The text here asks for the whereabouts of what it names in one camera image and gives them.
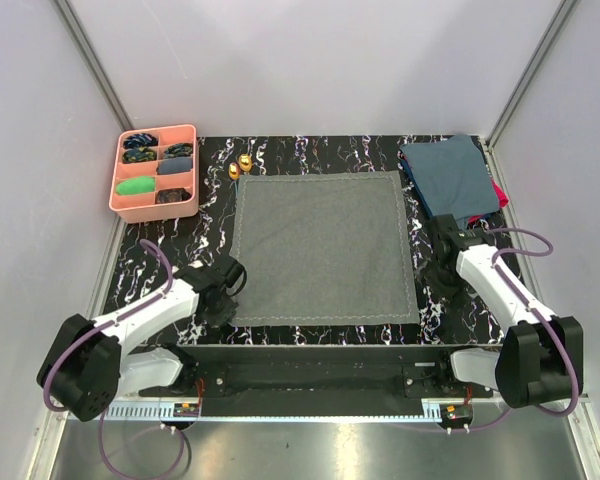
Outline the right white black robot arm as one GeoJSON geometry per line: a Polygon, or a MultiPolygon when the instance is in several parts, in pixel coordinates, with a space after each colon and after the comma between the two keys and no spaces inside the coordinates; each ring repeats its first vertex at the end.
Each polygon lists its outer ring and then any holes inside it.
{"type": "Polygon", "coordinates": [[[584,387],[584,331],[572,316],[560,317],[544,305],[505,263],[513,247],[499,249],[497,229],[461,229],[450,214],[430,219],[429,273],[446,294],[470,287],[496,318],[504,334],[499,351],[480,347],[452,353],[434,371],[434,384],[456,396],[469,383],[497,391],[505,403],[533,406],[565,417],[584,387]]]}

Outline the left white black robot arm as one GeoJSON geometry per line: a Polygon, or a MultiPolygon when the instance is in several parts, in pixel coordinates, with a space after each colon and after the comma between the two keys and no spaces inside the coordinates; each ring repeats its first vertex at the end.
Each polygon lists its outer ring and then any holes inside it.
{"type": "Polygon", "coordinates": [[[86,422],[117,398],[152,388],[176,396],[195,386],[195,361],[173,344],[143,353],[138,347],[186,317],[223,326],[235,316],[235,295],[245,286],[245,267],[231,256],[210,266],[188,266],[170,273],[155,291],[129,305],[87,319],[67,318],[38,371],[48,409],[69,411],[86,422]]]}

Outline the grey stitched cloth napkin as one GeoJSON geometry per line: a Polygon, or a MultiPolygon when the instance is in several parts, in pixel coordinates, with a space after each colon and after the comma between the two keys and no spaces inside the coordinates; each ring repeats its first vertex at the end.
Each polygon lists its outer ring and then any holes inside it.
{"type": "Polygon", "coordinates": [[[231,254],[248,275],[235,326],[419,321],[396,171],[242,177],[231,254]]]}

